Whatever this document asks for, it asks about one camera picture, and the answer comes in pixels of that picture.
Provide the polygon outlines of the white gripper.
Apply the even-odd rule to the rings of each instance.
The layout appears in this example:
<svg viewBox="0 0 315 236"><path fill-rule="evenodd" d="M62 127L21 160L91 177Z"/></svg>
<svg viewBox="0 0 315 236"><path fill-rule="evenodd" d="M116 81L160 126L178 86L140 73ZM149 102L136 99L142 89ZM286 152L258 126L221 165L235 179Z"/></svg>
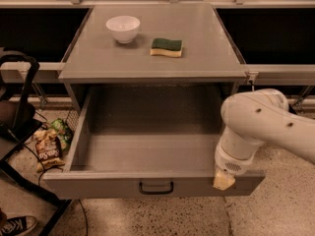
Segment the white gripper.
<svg viewBox="0 0 315 236"><path fill-rule="evenodd" d="M253 163L254 156L241 160L228 155L221 144L217 144L215 151L215 177L213 187L225 191L235 183L233 175L243 175Z"/></svg>

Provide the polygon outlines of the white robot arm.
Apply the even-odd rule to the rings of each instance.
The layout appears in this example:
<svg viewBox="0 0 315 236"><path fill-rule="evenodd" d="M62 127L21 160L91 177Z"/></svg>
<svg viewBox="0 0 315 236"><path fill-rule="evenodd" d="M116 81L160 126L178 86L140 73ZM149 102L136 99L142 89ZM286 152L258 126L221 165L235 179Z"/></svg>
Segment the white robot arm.
<svg viewBox="0 0 315 236"><path fill-rule="evenodd" d="M315 163L315 120L290 113L286 97L276 89L236 93L222 103L220 116L224 129L215 151L216 189L230 188L265 143Z"/></svg>

